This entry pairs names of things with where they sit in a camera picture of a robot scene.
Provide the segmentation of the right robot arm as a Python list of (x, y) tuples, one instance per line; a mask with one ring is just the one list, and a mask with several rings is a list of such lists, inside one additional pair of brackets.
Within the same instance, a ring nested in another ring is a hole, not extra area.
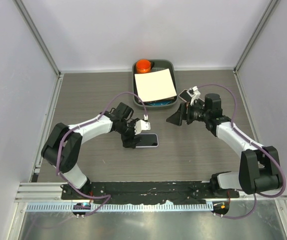
[(228, 189), (242, 190), (248, 195), (276, 190), (283, 179), (278, 170), (278, 151), (273, 146), (263, 146), (253, 141), (223, 114), (219, 94), (208, 93), (200, 99), (200, 93), (185, 89), (179, 94), (182, 100), (178, 110), (166, 122), (181, 126), (194, 121), (203, 122), (208, 131), (224, 141), (240, 158), (238, 172), (221, 172), (211, 176), (209, 191), (222, 197)]

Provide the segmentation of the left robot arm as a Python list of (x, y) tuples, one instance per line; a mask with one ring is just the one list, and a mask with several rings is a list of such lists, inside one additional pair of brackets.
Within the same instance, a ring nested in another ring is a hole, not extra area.
[(116, 108), (80, 124), (60, 122), (54, 126), (41, 150), (41, 157), (58, 169), (58, 173), (72, 185), (72, 193), (78, 199), (86, 199), (92, 190), (90, 179), (77, 164), (82, 144), (97, 136), (117, 132), (122, 146), (134, 149), (140, 142), (135, 138), (135, 126), (140, 119), (132, 119), (133, 113), (131, 107), (121, 102)]

